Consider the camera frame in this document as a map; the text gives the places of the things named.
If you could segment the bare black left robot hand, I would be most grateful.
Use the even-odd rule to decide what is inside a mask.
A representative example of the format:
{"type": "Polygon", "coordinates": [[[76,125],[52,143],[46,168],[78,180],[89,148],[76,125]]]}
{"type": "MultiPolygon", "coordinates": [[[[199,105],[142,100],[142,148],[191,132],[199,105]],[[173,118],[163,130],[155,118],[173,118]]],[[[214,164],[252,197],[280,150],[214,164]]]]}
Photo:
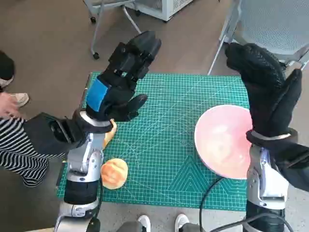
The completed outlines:
{"type": "Polygon", "coordinates": [[[137,117],[148,99],[146,94],[135,94],[137,82],[148,73],[161,44],[153,31],[145,31],[127,43],[120,42],[108,67],[87,92],[87,114],[98,121],[127,122],[137,117]]]}

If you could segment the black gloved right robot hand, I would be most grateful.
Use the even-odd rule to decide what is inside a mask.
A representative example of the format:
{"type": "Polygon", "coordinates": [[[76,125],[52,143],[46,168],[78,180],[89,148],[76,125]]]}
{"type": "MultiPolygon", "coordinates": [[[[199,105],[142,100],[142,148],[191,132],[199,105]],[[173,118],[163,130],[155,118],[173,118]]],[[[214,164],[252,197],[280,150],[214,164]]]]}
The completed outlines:
{"type": "Polygon", "coordinates": [[[290,133],[302,91],[302,71],[285,75],[279,60],[253,43],[231,43],[225,50],[227,66],[237,71],[247,89],[253,131],[275,137],[290,133]]]}

